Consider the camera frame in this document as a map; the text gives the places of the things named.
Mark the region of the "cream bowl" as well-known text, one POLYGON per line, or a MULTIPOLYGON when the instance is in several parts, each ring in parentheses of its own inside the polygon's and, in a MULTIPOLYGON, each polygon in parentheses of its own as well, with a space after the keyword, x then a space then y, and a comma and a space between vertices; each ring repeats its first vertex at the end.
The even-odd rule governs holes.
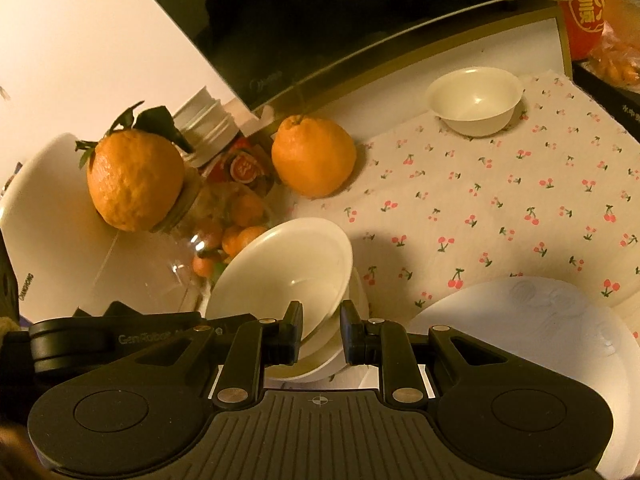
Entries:
POLYGON ((507 70, 469 67, 434 80, 425 99, 428 108, 454 132, 482 138, 510 122, 523 93, 522 82, 507 70))
POLYGON ((210 294, 208 318, 250 313, 282 318, 303 305, 302 341, 320 347, 337 331, 337 307, 354 270, 352 244, 334 222, 298 218, 253 240, 222 272, 210 294))

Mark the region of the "plain white plate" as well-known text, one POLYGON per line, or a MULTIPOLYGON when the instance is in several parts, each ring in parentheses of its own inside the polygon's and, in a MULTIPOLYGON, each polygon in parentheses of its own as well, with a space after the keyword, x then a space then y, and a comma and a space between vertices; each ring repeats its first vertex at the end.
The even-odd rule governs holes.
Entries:
POLYGON ((408 324, 424 334, 450 325, 593 388, 608 402, 614 429, 598 473, 631 476, 639 463, 639 347, 609 308, 551 278, 502 278, 436 301, 408 324))

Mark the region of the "cream air fryer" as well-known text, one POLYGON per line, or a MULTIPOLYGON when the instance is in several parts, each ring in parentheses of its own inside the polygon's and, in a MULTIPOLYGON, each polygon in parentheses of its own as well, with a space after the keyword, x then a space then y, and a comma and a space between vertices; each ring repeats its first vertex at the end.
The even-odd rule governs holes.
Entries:
POLYGON ((75 137, 62 134, 26 162, 1 200, 1 231, 21 315, 37 323, 115 300, 145 313, 192 311, 201 299, 190 252, 173 238, 109 226, 89 196, 75 137))

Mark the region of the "glass jar of kumquats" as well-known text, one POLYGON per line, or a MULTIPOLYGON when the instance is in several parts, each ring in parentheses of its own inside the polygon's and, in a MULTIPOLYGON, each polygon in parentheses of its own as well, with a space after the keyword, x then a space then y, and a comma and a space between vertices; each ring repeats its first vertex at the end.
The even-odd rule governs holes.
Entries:
POLYGON ((184 266, 205 299, 248 241, 275 224, 265 200, 248 186, 212 182, 189 168, 171 210, 152 231, 170 236, 184 249, 184 266))

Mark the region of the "large orange on jar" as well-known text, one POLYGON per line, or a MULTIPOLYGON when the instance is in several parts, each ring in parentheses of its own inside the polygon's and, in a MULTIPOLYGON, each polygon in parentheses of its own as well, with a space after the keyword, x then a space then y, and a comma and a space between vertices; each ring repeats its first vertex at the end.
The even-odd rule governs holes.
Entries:
POLYGON ((94 208, 110 226, 149 231, 174 206, 186 178, 182 155, 193 152, 166 106, 120 114, 100 140, 77 140, 94 208))

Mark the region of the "red label jar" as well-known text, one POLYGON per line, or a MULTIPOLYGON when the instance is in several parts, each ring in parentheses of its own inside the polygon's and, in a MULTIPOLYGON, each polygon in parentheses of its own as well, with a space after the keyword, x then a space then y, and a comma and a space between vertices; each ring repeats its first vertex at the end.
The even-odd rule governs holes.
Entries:
POLYGON ((247 186, 257 195, 266 197, 274 185, 271 162, 259 145, 254 145, 242 133, 214 157, 206 180, 236 182, 247 186))

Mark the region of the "large orange on table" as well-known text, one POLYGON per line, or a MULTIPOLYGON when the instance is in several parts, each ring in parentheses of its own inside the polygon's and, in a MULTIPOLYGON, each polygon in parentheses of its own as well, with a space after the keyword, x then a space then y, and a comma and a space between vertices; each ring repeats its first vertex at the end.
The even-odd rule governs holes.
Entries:
POLYGON ((329 119, 294 115, 280 123, 271 159, 280 180, 308 198, 336 192, 354 170, 352 137, 329 119))

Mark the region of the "stack of white containers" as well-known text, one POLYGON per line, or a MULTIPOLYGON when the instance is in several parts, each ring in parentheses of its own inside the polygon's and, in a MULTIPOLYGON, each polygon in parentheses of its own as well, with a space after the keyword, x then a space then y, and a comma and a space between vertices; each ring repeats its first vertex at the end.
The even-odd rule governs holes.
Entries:
POLYGON ((174 123, 192 146, 192 152, 184 154, 183 158, 193 167, 206 165, 239 133, 232 115, 206 87, 198 90, 175 112, 174 123))

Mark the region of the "cherry print tablecloth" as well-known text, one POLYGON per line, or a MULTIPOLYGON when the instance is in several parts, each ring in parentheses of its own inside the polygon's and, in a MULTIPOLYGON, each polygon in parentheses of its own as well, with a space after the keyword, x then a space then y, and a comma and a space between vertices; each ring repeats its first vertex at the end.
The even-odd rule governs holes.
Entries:
POLYGON ((639 144, 566 77, 528 76, 510 124, 467 139, 425 113, 364 141, 352 183, 283 199, 349 236, 378 318, 494 278, 576 285, 639 328, 639 144))

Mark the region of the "black microwave oven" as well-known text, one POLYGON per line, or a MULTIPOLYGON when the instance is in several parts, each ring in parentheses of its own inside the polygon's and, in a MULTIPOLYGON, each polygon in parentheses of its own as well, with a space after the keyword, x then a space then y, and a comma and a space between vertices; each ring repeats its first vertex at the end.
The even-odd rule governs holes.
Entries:
POLYGON ((154 0, 255 113, 289 113, 427 44, 507 32, 506 65, 570 71, 556 0, 154 0))

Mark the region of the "bag of oranges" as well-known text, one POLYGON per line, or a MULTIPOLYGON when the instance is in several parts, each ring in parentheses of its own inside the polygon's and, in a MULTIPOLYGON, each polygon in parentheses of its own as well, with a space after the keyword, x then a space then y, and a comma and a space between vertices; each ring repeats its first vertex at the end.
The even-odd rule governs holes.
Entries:
POLYGON ((604 81, 639 92, 638 0, 605 0, 601 39, 591 50, 589 62, 604 81))

